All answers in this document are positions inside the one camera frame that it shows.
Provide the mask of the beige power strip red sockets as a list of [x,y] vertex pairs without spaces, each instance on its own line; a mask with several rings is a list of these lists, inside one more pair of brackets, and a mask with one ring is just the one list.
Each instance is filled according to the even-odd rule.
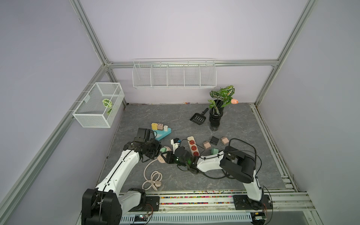
[[200,155],[200,152],[198,150],[198,146],[195,142],[195,139],[193,136],[189,136],[187,138],[188,140],[188,144],[189,144],[189,147],[190,147],[190,151],[191,151],[191,154],[195,157],[199,156]]

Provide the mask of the round pink power socket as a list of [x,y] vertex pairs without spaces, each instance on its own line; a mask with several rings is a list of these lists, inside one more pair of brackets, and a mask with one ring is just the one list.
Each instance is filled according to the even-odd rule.
[[171,152],[171,149],[168,146],[164,146],[162,148],[166,148],[166,151],[165,152],[159,152],[159,156],[157,157],[157,159],[158,159],[158,161],[160,163],[168,163],[167,157],[168,157],[168,153]]

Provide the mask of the teal triangular power socket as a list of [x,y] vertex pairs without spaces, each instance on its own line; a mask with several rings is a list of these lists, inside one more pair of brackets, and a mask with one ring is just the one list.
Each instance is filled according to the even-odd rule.
[[166,136],[168,136],[169,134],[171,134],[172,129],[170,127],[167,128],[167,131],[164,130],[153,130],[153,132],[155,133],[155,139],[157,141],[160,141],[161,139],[165,138]]

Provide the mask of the yellow USB charger plug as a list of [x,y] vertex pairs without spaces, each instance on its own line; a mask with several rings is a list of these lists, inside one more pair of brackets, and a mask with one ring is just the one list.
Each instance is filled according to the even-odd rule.
[[158,124],[157,123],[152,123],[151,128],[152,128],[152,130],[157,130],[158,129]]

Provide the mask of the pink USB charger plug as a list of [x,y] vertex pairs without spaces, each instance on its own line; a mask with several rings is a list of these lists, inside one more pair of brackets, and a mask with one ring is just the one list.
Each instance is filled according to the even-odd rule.
[[157,130],[164,130],[164,124],[158,123]]
[[206,141],[206,142],[203,143],[203,148],[204,148],[204,149],[207,150],[207,149],[209,149],[209,148],[211,148],[211,147],[212,147],[212,146],[211,146],[210,142]]
[[229,144],[229,139],[228,139],[227,137],[225,137],[225,136],[224,136],[224,137],[221,137],[220,140],[221,140],[221,142],[222,142],[223,145]]

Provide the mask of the green USB charger plug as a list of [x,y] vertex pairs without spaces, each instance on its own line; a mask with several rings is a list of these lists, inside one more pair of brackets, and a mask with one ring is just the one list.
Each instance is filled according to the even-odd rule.
[[219,150],[218,149],[216,149],[216,148],[212,148],[211,149],[211,155],[216,155],[216,154],[218,154],[219,153]]

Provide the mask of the black USB charger plug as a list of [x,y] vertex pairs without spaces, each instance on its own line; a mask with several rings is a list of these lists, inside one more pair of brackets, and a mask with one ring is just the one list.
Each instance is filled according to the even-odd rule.
[[214,137],[214,136],[212,136],[212,137],[210,138],[210,143],[211,143],[211,144],[217,145],[218,142],[219,142],[219,138],[216,138],[216,137]]

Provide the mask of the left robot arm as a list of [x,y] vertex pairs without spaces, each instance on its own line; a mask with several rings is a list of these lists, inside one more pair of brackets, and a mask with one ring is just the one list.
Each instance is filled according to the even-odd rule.
[[132,142],[128,142],[119,160],[109,174],[94,188],[82,196],[81,223],[83,225],[118,225],[123,215],[130,211],[158,211],[159,197],[147,197],[145,190],[131,188],[125,194],[121,189],[130,172],[143,156],[154,159],[160,153],[161,144],[156,133],[139,128]]

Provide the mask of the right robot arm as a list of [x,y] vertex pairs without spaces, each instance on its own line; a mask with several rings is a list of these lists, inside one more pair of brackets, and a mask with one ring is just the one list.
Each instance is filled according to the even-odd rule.
[[191,156],[184,147],[178,147],[174,152],[163,152],[160,156],[166,163],[185,167],[193,174],[205,175],[208,171],[222,170],[225,176],[243,183],[249,200],[262,201],[263,191],[258,185],[256,159],[244,151],[227,146],[217,154]]

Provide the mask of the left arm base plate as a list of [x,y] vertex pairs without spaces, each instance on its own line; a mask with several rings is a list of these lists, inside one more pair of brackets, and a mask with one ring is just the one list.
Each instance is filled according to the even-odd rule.
[[130,212],[158,212],[160,207],[159,196],[147,196],[141,200],[140,204],[130,210]]

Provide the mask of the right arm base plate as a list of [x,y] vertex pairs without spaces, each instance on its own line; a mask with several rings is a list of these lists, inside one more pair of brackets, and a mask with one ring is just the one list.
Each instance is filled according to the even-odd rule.
[[251,200],[246,195],[234,195],[233,202],[236,210],[265,211],[273,209],[269,195],[262,195],[260,201]]

